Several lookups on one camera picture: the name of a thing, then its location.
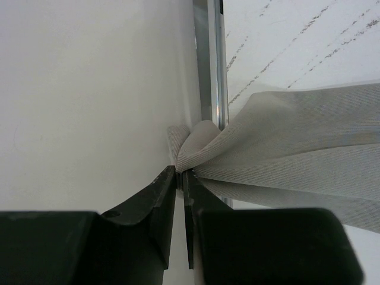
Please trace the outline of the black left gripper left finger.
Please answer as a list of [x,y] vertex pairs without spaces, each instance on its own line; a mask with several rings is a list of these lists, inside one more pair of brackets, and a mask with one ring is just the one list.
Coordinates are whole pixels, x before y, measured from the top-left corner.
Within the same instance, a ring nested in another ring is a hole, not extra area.
[[175,196],[175,169],[168,166],[103,214],[3,211],[1,283],[162,284]]

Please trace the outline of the grey trousers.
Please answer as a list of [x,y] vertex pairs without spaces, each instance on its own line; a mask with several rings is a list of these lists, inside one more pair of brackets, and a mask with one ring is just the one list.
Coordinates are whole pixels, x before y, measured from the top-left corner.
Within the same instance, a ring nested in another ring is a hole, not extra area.
[[215,195],[322,207],[379,232],[379,84],[253,94],[224,130],[171,126],[176,171]]

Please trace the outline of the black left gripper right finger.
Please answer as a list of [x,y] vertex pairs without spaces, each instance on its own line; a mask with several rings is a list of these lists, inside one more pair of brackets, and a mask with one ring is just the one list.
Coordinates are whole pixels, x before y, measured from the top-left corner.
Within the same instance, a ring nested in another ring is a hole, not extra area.
[[182,175],[188,265],[196,284],[362,284],[343,225],[323,208],[234,210]]

